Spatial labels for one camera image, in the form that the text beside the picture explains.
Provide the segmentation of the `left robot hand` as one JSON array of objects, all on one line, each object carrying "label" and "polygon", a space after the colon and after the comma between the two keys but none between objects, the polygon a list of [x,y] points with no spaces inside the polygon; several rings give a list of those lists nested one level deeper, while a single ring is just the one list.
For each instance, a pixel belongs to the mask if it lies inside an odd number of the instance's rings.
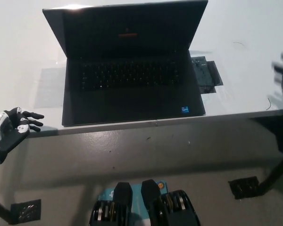
[{"label": "left robot hand", "polygon": [[30,131],[40,132],[44,115],[20,107],[0,112],[0,164],[7,155],[28,137]]}]

